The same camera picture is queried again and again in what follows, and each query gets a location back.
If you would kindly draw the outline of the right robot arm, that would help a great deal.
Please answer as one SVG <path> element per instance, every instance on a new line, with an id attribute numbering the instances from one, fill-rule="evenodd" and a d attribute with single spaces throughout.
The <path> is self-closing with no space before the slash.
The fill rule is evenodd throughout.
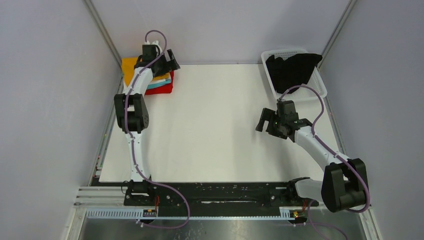
<path id="1" fill-rule="evenodd" d="M 299 118 L 293 102 L 276 110 L 263 108 L 255 130 L 289 139 L 303 148 L 323 171 L 322 180 L 300 177 L 289 181 L 287 201 L 293 206 L 306 199 L 324 203 L 332 213 L 362 213 L 371 204 L 365 163 L 332 150 L 318 135 L 315 123 Z"/>

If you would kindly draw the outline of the yellow t shirt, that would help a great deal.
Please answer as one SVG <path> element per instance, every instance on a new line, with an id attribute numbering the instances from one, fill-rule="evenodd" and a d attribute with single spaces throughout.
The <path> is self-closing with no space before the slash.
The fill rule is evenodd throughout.
<path id="1" fill-rule="evenodd" d="M 123 81 L 125 83 L 125 85 L 128 87 L 131 83 L 131 80 L 134 77 L 134 66 L 137 62 L 137 57 L 129 57 L 129 58 L 123 58 L 122 59 L 122 64 L 121 64 L 121 70 L 123 72 Z"/>

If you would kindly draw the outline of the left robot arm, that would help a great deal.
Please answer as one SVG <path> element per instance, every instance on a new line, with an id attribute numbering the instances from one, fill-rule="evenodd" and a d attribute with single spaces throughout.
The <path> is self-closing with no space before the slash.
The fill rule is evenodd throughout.
<path id="1" fill-rule="evenodd" d="M 171 49 L 160 50 L 157 45 L 144 46 L 136 59 L 133 75 L 122 93 L 114 96 L 114 109 L 118 127 L 125 135 L 130 156 L 130 180 L 135 183 L 148 183 L 173 191 L 180 197 L 182 193 L 174 187 L 151 180 L 146 161 L 146 129 L 150 117 L 145 102 L 145 93 L 155 77 L 160 77 L 180 69 Z"/>

